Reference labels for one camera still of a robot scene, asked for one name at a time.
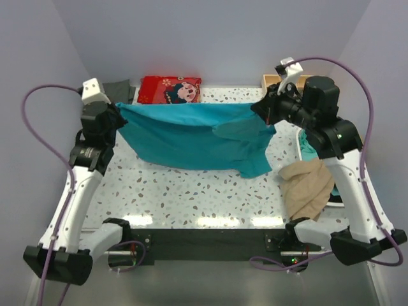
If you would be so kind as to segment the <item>beige t shirt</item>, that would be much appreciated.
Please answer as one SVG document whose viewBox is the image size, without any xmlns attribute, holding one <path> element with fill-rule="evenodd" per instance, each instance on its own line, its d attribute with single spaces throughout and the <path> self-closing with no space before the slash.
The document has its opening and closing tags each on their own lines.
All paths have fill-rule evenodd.
<svg viewBox="0 0 408 306">
<path fill-rule="evenodd" d="M 291 220 L 318 220 L 327 205 L 335 181 L 322 160 L 297 161 L 279 170 L 280 189 Z"/>
</svg>

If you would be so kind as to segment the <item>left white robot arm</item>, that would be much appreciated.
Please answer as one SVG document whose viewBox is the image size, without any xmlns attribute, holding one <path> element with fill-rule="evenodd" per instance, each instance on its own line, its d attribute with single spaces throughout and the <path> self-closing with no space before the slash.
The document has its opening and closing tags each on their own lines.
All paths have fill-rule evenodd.
<svg viewBox="0 0 408 306">
<path fill-rule="evenodd" d="M 129 222 L 112 217 L 90 237 L 80 238 L 92 197 L 113 157 L 116 132 L 126 120 L 115 105 L 95 101 L 83 107 L 81 123 L 57 210 L 38 244 L 27 246 L 23 254 L 38 277 L 77 286 L 86 282 L 105 251 L 113 246 L 125 250 L 132 242 Z"/>
</svg>

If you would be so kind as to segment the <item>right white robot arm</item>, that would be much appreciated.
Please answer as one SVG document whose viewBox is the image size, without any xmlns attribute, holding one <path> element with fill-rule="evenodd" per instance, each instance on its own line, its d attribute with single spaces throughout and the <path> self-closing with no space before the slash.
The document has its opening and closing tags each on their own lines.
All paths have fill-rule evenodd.
<svg viewBox="0 0 408 306">
<path fill-rule="evenodd" d="M 285 226 L 283 242 L 299 250 L 314 244 L 331 251 L 344 265 L 370 261 L 382 251 L 407 242 L 404 230 L 390 222 L 376 196 L 363 157 L 363 143 L 355 125 L 340 118 L 340 89 L 327 76 L 310 76 L 302 91 L 293 83 L 269 86 L 251 106 L 267 124 L 282 120 L 302 128 L 318 157 L 330 171 L 349 224 L 329 228 L 308 217 Z"/>
</svg>

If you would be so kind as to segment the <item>wooden compartment box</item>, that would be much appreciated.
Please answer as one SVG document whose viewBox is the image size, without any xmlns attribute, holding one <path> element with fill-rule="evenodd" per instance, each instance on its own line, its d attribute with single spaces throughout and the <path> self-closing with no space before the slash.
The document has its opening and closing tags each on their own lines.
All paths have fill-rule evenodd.
<svg viewBox="0 0 408 306">
<path fill-rule="evenodd" d="M 299 91 L 303 91 L 306 79 L 310 75 L 301 75 L 296 83 L 296 87 Z M 281 77 L 279 75 L 263 75 L 261 79 L 261 88 L 263 95 L 266 94 L 267 88 L 273 84 L 281 82 Z"/>
</svg>

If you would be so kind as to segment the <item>folded grey t shirt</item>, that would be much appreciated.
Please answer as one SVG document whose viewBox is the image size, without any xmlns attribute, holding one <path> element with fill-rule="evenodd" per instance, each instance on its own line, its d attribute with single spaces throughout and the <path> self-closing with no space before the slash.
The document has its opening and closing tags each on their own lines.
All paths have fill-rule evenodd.
<svg viewBox="0 0 408 306">
<path fill-rule="evenodd" d="M 105 94 L 112 103 L 124 103 L 131 105 L 134 100 L 136 87 L 130 84 L 130 80 L 103 83 Z"/>
</svg>

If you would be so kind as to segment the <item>red cartoon folded cloth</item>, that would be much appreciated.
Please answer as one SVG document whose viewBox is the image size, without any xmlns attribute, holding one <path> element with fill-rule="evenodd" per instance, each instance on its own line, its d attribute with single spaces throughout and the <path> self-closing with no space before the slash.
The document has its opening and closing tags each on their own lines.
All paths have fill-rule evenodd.
<svg viewBox="0 0 408 306">
<path fill-rule="evenodd" d="M 201 78 L 181 76 L 145 76 L 141 79 L 137 103 L 199 103 Z"/>
</svg>

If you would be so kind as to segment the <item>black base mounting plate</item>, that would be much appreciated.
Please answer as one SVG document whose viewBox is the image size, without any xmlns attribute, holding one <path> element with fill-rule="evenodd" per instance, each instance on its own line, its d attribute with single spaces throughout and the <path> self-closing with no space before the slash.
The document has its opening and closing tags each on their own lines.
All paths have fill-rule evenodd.
<svg viewBox="0 0 408 306">
<path fill-rule="evenodd" d="M 110 251 L 112 266 L 154 265 L 156 261 L 248 261 L 254 256 L 293 265 L 320 247 L 284 241 L 284 229 L 133 229 L 129 243 Z"/>
</svg>

